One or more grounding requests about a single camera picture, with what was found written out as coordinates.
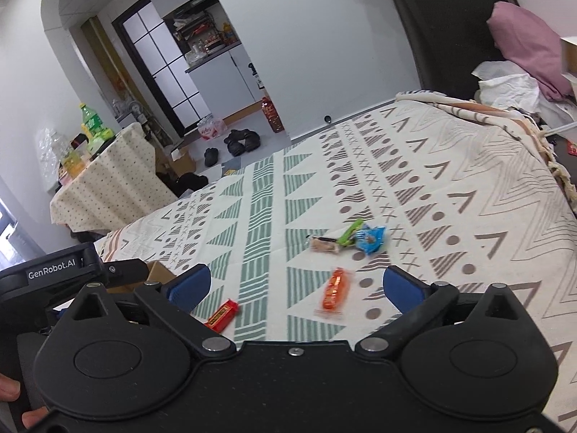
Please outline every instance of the tablecloth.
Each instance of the tablecloth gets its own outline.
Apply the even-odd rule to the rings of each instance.
[[[228,298],[238,301],[223,334],[239,346],[355,343],[399,317],[383,293],[390,264],[465,293],[506,283],[558,358],[545,413],[574,429],[577,220],[523,129],[502,122],[507,131],[399,101],[225,177],[97,248],[107,261],[160,260],[175,274],[206,263],[212,289],[194,315],[204,322]],[[338,236],[358,218],[387,227],[382,252],[309,250],[308,235]],[[353,271],[353,284],[342,314],[326,318],[316,310],[339,266]]]
[[[117,229],[177,198],[155,174],[155,149],[139,123],[116,140],[50,201],[53,223],[74,232]]]

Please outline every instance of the screw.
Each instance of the screw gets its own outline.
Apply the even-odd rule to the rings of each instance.
[[[288,349],[288,354],[290,356],[303,356],[305,354],[305,351],[302,348],[294,347]]]
[[[203,342],[203,348],[208,351],[224,351],[230,347],[230,340],[224,337],[210,337]]]
[[[368,337],[361,341],[361,348],[364,351],[383,351],[389,347],[389,342],[380,337]]]

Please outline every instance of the bedspread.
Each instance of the bedspread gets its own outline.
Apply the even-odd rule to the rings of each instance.
[[[387,227],[383,251],[313,253],[362,218]],[[577,221],[545,163],[498,126],[398,101],[221,179],[98,243],[105,260],[160,260],[212,272],[195,317],[226,299],[241,313],[224,335],[349,340],[399,316],[385,298],[390,264],[462,292],[510,285],[555,352],[559,382],[545,413],[577,423]],[[341,316],[315,310],[336,267],[355,271]]]

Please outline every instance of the red bottle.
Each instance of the red bottle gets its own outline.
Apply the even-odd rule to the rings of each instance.
[[[281,122],[281,118],[279,117],[278,112],[276,112],[275,105],[270,100],[270,97],[265,96],[263,98],[262,108],[264,115],[268,120],[268,124],[270,125],[270,128],[272,128],[272,131],[275,133],[283,131],[285,127]]]

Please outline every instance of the pink pillow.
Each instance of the pink pillow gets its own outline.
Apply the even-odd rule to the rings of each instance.
[[[528,9],[506,1],[495,3],[487,21],[495,45],[539,82],[551,101],[572,94],[571,84],[561,75],[561,42],[545,21]]]

